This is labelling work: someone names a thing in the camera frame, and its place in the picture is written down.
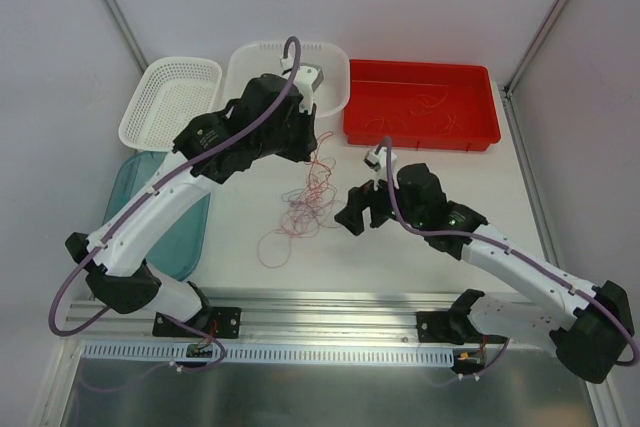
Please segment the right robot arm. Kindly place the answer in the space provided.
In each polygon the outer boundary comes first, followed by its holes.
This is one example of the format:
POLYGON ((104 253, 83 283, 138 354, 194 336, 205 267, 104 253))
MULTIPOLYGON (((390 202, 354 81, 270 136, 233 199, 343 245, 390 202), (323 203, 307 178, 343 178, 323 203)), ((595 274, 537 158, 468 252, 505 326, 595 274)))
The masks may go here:
POLYGON ((477 267, 527 299, 509 303, 476 289, 464 291, 445 312, 421 314, 422 337, 462 345, 482 336, 536 346, 571 373, 600 384, 616 366, 639 362, 626 291, 607 281, 595 285, 531 257, 473 209, 449 200, 424 164, 401 168, 396 178, 370 180, 349 190, 334 217, 358 236, 369 225, 398 222, 408 232, 457 261, 477 267), (629 360, 622 360, 630 350, 629 360))

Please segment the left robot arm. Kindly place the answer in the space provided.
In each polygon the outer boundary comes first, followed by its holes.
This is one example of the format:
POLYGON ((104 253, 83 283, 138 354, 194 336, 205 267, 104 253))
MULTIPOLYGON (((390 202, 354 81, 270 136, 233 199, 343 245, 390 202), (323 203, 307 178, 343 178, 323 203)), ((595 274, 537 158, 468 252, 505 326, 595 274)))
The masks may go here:
POLYGON ((153 177, 109 222, 89 235, 71 234, 65 245, 94 297, 119 314, 154 311, 189 336, 208 331, 212 308, 204 294, 157 270, 148 252, 194 204, 255 161, 310 161, 321 81, 308 65, 251 79, 223 110, 188 123, 153 177))

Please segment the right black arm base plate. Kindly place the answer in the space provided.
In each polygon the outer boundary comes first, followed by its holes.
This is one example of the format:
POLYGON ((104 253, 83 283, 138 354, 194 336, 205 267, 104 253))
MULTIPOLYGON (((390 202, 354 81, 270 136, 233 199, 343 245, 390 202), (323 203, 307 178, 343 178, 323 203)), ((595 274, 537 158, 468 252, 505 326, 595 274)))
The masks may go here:
POLYGON ((462 336, 453 329, 451 316, 446 311, 419 311, 415 313, 417 337, 420 343, 447 343, 462 345, 462 336))

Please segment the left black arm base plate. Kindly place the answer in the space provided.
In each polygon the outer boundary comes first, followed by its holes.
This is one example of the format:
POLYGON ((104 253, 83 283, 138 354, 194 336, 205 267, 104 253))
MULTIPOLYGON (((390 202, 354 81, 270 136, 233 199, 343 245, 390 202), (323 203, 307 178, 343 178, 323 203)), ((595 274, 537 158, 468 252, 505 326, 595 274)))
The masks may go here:
POLYGON ((193 319, 184 321, 195 333, 175 324, 166 316, 157 314, 152 335, 159 338, 187 338, 206 333, 218 339, 237 339, 241 314, 242 309, 239 307, 205 307, 193 319))

